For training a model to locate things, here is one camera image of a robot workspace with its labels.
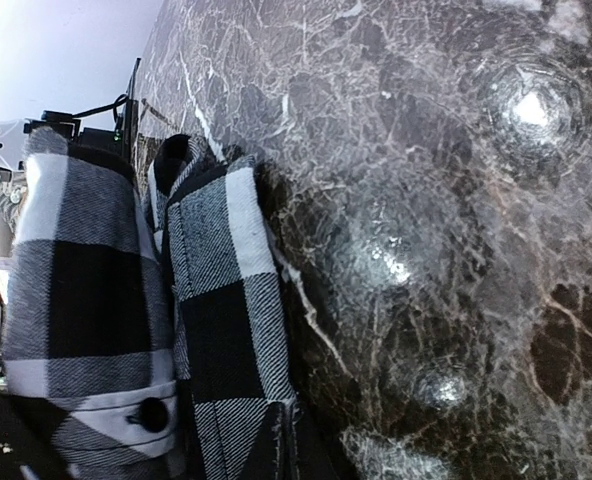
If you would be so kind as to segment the black white checkered shirt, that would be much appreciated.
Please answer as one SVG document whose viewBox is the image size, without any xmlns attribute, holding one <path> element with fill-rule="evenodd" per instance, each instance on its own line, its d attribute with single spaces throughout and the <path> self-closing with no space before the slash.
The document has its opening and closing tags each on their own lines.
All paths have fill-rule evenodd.
<svg viewBox="0 0 592 480">
<path fill-rule="evenodd" d="M 28 138 L 2 361 L 59 479 L 332 479 L 290 377 L 254 156 L 168 138 L 133 168 Z"/>
</svg>

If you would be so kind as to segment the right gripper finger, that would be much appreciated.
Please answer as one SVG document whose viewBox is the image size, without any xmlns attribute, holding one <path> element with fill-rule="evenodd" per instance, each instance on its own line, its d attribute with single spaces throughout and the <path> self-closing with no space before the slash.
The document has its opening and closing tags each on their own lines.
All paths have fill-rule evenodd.
<svg viewBox="0 0 592 480">
<path fill-rule="evenodd" d="M 20 420 L 0 391 L 0 479 L 70 479 L 61 458 Z"/>
</svg>

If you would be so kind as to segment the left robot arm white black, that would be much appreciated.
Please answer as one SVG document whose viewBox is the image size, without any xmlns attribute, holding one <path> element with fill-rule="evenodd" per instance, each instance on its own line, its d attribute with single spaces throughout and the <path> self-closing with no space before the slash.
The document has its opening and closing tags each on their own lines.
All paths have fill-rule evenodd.
<svg viewBox="0 0 592 480">
<path fill-rule="evenodd" d="M 124 154 L 122 118 L 118 117 L 117 129 L 111 131 L 82 128 L 82 119 L 87 116 L 88 113 L 44 111 L 40 120 L 18 119 L 0 122 L 0 170 L 18 172 L 23 169 L 21 156 L 25 141 L 32 131 L 41 127 L 50 127 L 76 144 Z"/>
</svg>

